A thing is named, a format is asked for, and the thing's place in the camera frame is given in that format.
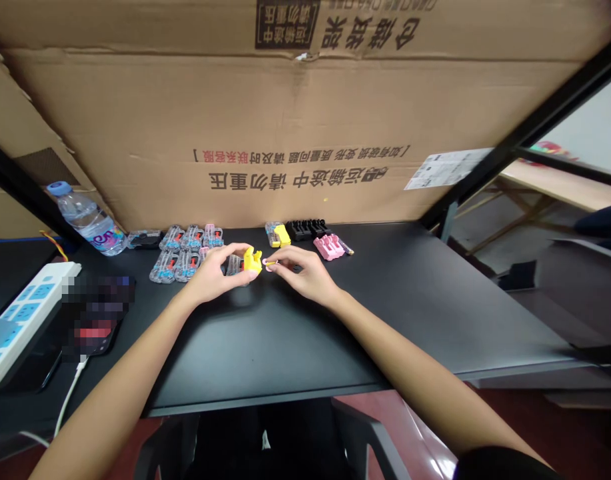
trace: desk surface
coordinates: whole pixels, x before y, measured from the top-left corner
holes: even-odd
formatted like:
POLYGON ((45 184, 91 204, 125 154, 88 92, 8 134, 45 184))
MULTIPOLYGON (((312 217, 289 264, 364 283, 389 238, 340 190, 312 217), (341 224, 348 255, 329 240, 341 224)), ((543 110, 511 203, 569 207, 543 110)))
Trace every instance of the desk surface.
POLYGON ((500 176, 588 212, 611 206, 611 186, 561 170, 515 161, 500 176))
MULTIPOLYGON (((338 225, 355 251, 327 263, 366 307, 464 378, 513 367, 573 362, 568 344, 416 223, 338 225)), ((263 229, 225 231, 225 241, 271 250, 263 229)), ((311 242, 299 246, 312 249, 311 242)), ((163 310, 182 285, 147 279, 157 251, 105 258, 81 249, 82 275, 132 275, 135 304, 113 348, 88 362, 68 415, 163 310)), ((61 365, 36 395, 0 395, 0 432, 54 424, 74 375, 61 365)), ((380 371, 331 314, 262 272, 199 307, 181 331, 144 415, 168 415, 388 388, 380 371)))
POLYGON ((47 239, 0 242, 0 313, 56 254, 47 239))

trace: plastic bottle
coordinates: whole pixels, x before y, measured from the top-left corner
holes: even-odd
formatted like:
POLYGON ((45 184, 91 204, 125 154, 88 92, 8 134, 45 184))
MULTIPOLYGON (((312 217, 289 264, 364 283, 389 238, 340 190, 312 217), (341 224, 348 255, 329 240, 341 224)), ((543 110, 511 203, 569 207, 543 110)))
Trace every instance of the plastic bottle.
POLYGON ((120 254, 127 246, 127 235, 116 226, 94 201, 72 191, 68 182, 54 182, 47 187, 57 198, 63 218, 106 257, 120 254))

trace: yellow plastic part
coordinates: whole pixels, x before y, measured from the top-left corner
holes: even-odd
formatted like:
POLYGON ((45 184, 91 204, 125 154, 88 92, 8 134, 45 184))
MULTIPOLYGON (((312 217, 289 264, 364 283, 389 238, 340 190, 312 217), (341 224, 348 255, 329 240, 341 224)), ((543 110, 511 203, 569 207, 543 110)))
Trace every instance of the yellow plastic part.
POLYGON ((261 265, 261 255, 263 252, 258 250, 252 255, 253 251, 254 247, 249 247, 243 255, 243 270, 255 270, 257 273, 261 273, 261 270, 263 270, 261 265))
POLYGON ((279 225, 274 228, 274 233, 279 236, 279 240, 281 241, 280 245, 277 247, 284 247, 285 245, 292 245, 292 240, 290 240, 290 236, 287 234, 287 230, 285 229, 285 225, 279 225))

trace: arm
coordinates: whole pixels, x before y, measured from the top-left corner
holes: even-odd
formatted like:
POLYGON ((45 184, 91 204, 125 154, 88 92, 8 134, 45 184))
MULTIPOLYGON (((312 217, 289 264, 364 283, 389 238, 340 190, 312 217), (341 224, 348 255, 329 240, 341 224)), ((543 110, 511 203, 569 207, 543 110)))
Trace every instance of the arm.
POLYGON ((499 446, 545 463, 472 389, 339 289, 316 253, 284 247, 268 258, 277 260, 282 265, 269 268, 343 322, 401 397, 458 458, 479 447, 499 446), (303 270, 296 274, 293 265, 303 270))
POLYGON ((187 317, 201 303, 252 281, 256 272, 221 273, 228 255, 249 247, 233 243, 213 249, 194 277, 172 299, 83 403, 46 450, 30 480, 101 479, 127 442, 161 367, 187 317))

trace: red floor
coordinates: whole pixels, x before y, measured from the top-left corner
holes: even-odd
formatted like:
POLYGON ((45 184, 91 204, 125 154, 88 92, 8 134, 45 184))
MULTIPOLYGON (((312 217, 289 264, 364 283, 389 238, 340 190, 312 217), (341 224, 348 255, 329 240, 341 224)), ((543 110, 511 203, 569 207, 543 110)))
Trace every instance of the red floor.
MULTIPOLYGON (((482 390, 479 394, 566 480, 611 480, 607 447, 611 413, 561 409, 531 391, 482 390)), ((454 457, 440 455, 440 441, 414 418, 395 391, 340 399, 383 423, 414 480, 451 478, 454 457)), ((132 477, 139 449, 159 423, 160 419, 139 421, 108 480, 132 477)), ((25 480, 42 453, 37 446, 0 462, 0 480, 25 480)), ((368 471, 370 480, 382 479, 373 454, 368 471)))

